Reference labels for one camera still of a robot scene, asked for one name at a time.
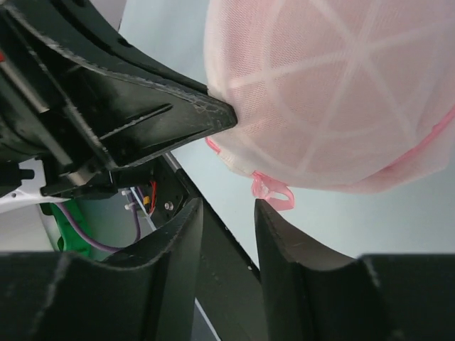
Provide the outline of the pink mesh laundry bag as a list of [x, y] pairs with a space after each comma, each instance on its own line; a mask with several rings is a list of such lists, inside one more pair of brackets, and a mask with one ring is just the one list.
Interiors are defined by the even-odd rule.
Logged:
[[294, 188], [379, 193], [449, 163], [453, 1], [211, 1], [204, 60], [237, 116], [206, 143], [276, 210]]

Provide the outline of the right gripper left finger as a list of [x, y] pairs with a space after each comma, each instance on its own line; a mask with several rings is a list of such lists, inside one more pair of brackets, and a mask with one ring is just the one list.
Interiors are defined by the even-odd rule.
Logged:
[[2, 340], [189, 340], [203, 233], [195, 198], [163, 227], [93, 261], [1, 255]]

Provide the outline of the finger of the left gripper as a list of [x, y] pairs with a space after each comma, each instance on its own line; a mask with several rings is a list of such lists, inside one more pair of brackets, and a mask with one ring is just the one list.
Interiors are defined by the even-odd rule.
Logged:
[[146, 163], [237, 123], [229, 104], [129, 44], [90, 1], [8, 1], [6, 11], [56, 53], [117, 81], [114, 125], [93, 139], [112, 169]]

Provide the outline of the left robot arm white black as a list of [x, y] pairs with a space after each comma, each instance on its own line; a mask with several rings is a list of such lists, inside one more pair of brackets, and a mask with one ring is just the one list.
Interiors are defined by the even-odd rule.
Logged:
[[2, 212], [123, 189], [163, 224], [188, 199], [166, 154], [236, 123], [90, 1], [1, 2]]

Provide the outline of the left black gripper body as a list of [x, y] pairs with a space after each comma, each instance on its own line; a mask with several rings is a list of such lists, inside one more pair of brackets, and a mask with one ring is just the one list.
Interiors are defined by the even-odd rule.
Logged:
[[114, 125], [117, 81], [43, 44], [1, 12], [1, 189], [28, 158], [44, 161], [41, 195], [112, 195], [111, 163], [94, 136]]

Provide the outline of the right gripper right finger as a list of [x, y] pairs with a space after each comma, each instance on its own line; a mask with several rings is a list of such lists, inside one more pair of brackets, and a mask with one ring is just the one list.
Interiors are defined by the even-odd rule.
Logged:
[[271, 340], [453, 340], [453, 254], [351, 258], [255, 203]]

